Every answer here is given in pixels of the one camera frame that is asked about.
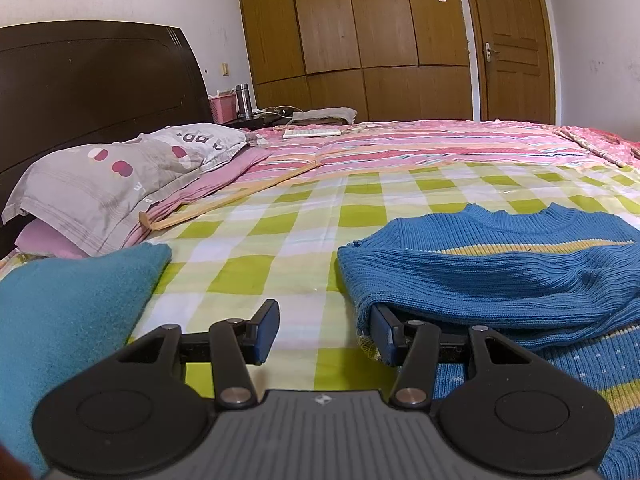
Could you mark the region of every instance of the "door handle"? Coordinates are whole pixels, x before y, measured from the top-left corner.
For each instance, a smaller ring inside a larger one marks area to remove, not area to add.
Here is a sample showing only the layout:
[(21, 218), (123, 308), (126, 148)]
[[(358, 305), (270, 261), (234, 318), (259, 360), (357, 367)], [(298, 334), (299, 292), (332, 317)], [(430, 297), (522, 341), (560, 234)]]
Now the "door handle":
[(487, 63), (491, 63), (491, 54), (500, 54), (498, 50), (494, 50), (491, 48), (491, 43), (484, 44), (484, 58)]

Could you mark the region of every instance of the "striped blanket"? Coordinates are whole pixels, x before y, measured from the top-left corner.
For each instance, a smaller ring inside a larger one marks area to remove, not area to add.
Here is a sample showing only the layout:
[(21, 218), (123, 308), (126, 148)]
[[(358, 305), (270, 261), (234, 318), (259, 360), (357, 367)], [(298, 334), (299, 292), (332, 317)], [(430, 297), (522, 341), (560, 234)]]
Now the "striped blanket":
[[(336, 126), (337, 137), (282, 139), (278, 126), (257, 133), (271, 142), (273, 155), (251, 168), (235, 186), (275, 178), (317, 160), (322, 166), (298, 178), (397, 171), (437, 162), (527, 162), (592, 166), (602, 158), (543, 124), (514, 121), (437, 120)], [(296, 129), (310, 129), (299, 126)]]

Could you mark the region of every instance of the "circular pad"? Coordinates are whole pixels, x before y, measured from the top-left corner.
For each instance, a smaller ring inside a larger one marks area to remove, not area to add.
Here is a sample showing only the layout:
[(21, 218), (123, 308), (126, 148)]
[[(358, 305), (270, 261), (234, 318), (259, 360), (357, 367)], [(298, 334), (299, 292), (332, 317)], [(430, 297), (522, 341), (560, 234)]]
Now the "circular pad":
[(200, 443), (209, 413), (194, 390), (140, 365), (108, 372), (81, 374), (38, 405), (33, 433), (52, 466), (86, 478), (130, 477)]
[(495, 403), (495, 414), (503, 424), (523, 433), (548, 433), (569, 418), (561, 399), (545, 392), (513, 392)]
[(597, 468), (614, 422), (599, 394), (547, 363), (484, 370), (442, 401), (438, 418), (463, 455), (519, 476)]

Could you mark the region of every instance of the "metal pivot screw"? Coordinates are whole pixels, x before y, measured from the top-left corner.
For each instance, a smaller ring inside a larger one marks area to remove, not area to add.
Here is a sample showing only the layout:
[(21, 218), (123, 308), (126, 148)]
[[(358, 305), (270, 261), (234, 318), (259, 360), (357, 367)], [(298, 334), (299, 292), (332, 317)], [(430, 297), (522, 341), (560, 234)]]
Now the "metal pivot screw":
[(251, 392), (241, 386), (233, 386), (222, 390), (220, 399), (226, 404), (242, 404), (251, 399)]
[(396, 400), (408, 406), (415, 406), (427, 400), (427, 394), (420, 388), (402, 388), (396, 392)]

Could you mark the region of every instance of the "stainless steel thermos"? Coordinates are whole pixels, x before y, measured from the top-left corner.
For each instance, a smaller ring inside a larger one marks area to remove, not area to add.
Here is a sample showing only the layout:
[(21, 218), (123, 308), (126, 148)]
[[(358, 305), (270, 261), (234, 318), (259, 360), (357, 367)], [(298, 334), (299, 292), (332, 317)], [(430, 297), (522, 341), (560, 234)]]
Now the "stainless steel thermos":
[(253, 115), (251, 107), (251, 95), (249, 94), (249, 85), (242, 83), (236, 85), (236, 98), (238, 99), (238, 117), (248, 119)]

